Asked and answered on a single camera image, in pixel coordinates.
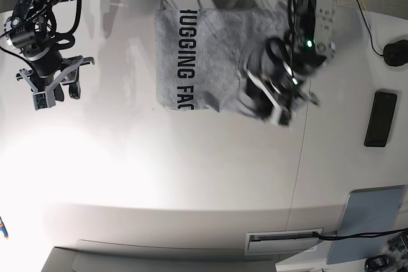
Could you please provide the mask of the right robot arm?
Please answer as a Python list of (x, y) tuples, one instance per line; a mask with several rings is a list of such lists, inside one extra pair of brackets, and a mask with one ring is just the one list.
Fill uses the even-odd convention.
[(74, 33), (82, 14), (82, 0), (76, 0), (75, 18), (70, 30), (59, 32), (53, 12), (54, 5), (63, 0), (18, 0), (4, 23), (1, 35), (16, 50), (14, 57), (24, 61), (16, 79), (25, 80), (31, 88), (36, 110), (54, 107), (64, 101), (63, 86), (72, 99), (80, 99), (80, 66), (94, 64), (93, 57), (64, 58), (61, 54), (74, 46)]

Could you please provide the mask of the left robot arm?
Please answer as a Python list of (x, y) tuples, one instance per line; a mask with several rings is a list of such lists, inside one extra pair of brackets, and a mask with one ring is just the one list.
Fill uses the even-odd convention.
[(337, 0), (288, 0), (288, 28), (251, 46), (240, 59), (238, 109), (287, 127), (304, 104), (319, 99), (302, 87), (335, 54), (332, 40)]

